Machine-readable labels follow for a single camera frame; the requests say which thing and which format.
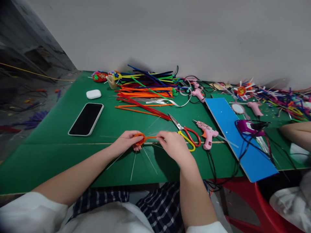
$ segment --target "phone screen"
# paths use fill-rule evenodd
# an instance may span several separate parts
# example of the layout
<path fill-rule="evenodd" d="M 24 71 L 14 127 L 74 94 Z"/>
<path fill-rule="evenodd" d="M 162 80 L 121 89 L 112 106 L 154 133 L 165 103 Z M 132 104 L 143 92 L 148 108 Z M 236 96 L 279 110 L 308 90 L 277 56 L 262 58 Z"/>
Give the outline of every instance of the phone screen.
<path fill-rule="evenodd" d="M 84 106 L 79 117 L 69 131 L 70 135 L 88 135 L 103 108 L 102 104 L 88 103 Z"/>

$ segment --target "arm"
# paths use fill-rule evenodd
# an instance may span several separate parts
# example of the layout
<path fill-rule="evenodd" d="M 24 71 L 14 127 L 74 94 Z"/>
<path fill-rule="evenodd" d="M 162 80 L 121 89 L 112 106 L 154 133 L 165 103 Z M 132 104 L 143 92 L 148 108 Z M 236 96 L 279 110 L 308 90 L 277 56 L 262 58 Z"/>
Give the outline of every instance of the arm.
<path fill-rule="evenodd" d="M 311 122 L 300 122 L 280 127 L 290 141 L 311 152 Z"/>
<path fill-rule="evenodd" d="M 180 207 L 185 228 L 216 222 L 211 199 L 184 138 L 176 132 L 161 131 L 157 140 L 180 166 Z"/>
<path fill-rule="evenodd" d="M 142 136 L 134 138 L 137 133 L 140 132 L 125 131 L 111 146 L 49 179 L 33 192 L 41 193 L 54 202 L 71 206 L 114 158 L 143 139 Z"/>

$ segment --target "plaid pants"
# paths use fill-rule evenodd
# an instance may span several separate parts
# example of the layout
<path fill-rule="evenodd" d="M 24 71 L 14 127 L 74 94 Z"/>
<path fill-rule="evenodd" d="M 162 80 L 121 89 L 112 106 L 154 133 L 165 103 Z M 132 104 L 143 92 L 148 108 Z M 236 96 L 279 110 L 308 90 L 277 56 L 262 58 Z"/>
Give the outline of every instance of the plaid pants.
<path fill-rule="evenodd" d="M 207 183 L 205 181 L 203 183 L 209 192 Z M 180 211 L 179 189 L 179 182 L 165 183 L 136 203 L 154 232 L 185 232 Z M 74 204 L 73 215 L 68 221 L 110 202 L 128 202 L 129 197 L 126 186 L 89 188 Z"/>

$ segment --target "red plastic chair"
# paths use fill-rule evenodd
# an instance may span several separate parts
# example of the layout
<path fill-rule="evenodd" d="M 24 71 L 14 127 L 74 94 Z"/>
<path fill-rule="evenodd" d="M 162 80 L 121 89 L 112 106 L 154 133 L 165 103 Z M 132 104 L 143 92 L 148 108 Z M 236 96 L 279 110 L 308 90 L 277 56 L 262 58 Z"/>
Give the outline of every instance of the red plastic chair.
<path fill-rule="evenodd" d="M 217 179 L 217 182 L 223 182 L 225 179 Z M 225 183 L 223 187 L 240 195 L 249 206 L 255 211 L 260 226 L 255 226 L 226 215 L 227 221 L 244 233 L 269 232 L 284 233 L 301 231 L 285 218 L 279 215 L 262 197 L 257 183 L 251 183 L 246 177 L 236 177 Z"/>

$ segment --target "yellow scissor handle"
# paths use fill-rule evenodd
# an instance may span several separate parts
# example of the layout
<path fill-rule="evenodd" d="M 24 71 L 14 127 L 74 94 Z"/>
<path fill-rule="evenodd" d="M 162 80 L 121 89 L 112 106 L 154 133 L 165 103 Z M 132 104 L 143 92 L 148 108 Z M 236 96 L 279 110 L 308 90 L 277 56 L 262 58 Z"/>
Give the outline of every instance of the yellow scissor handle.
<path fill-rule="evenodd" d="M 190 141 L 190 139 L 187 138 L 187 137 L 181 132 L 181 130 L 178 131 L 178 134 L 180 134 L 181 136 L 183 136 L 184 139 L 186 139 L 187 142 L 189 142 L 189 144 L 192 145 L 193 148 L 192 148 L 192 149 L 189 149 L 189 151 L 190 151 L 190 152 L 193 152 L 193 151 L 195 150 L 195 146 L 194 146 L 194 144 L 192 143 L 192 141 Z"/>

